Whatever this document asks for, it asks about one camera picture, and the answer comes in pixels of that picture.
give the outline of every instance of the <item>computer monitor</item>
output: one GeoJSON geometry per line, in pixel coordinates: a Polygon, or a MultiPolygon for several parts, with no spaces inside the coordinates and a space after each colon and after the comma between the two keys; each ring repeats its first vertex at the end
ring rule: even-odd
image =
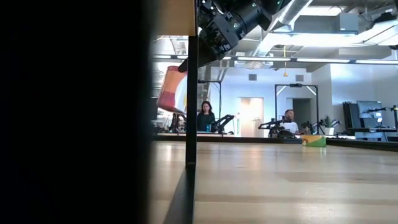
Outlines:
{"type": "Polygon", "coordinates": [[[381,109],[380,101],[363,101],[358,100],[358,112],[359,118],[377,118],[378,122],[381,122],[382,113],[381,111],[369,111],[375,109],[381,109]]]}
{"type": "Polygon", "coordinates": [[[149,111],[149,115],[150,115],[150,120],[154,121],[157,120],[157,99],[158,97],[151,97],[150,98],[150,111],[149,111]]]}

